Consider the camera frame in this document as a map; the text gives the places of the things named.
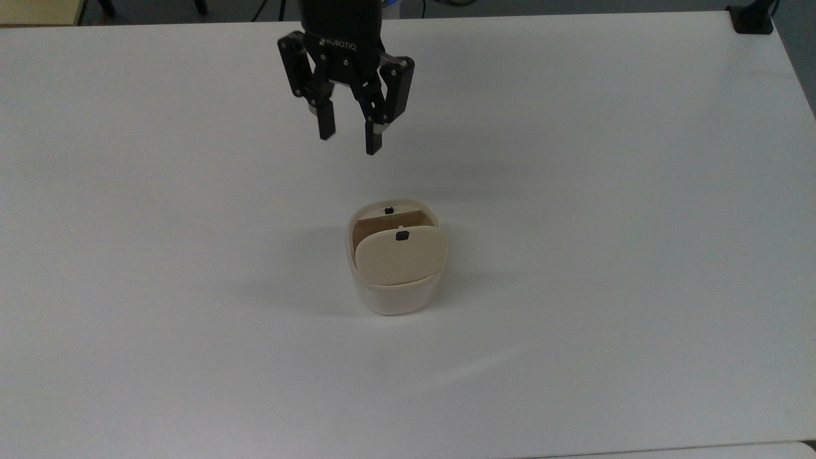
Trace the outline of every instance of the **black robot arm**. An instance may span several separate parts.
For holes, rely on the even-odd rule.
[[[335,133],[335,83],[349,86],[366,120],[366,153],[376,153],[385,128],[405,112],[414,61],[386,54],[379,0],[299,0],[299,5],[305,33],[277,42],[292,93],[306,98],[326,140]]]

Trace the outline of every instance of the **robotiq logo text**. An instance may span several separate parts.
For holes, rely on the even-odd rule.
[[[357,50],[357,45],[354,43],[344,42],[343,40],[332,40],[330,38],[321,38],[320,39],[320,46],[331,45],[333,47],[341,47],[350,49],[352,51]]]

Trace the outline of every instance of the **beige flap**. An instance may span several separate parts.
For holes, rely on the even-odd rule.
[[[445,266],[448,240],[434,226],[388,229],[364,238],[355,251],[357,270],[369,283],[398,285],[427,278]]]

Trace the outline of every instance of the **plastic container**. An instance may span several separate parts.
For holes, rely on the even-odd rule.
[[[363,302],[379,314],[406,314],[430,302],[447,262],[448,238],[428,206],[394,199],[354,214],[347,253]]]

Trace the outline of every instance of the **black clamp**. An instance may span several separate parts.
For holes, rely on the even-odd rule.
[[[382,43],[372,47],[300,31],[278,40],[277,47],[292,94],[305,97],[309,110],[317,115],[320,138],[326,140],[335,133],[331,94],[335,83],[344,84],[351,88],[366,120],[366,153],[376,153],[383,144],[383,131],[405,112],[414,61],[386,54]],[[309,56],[315,63],[314,71]],[[386,96],[378,69],[388,89]]]

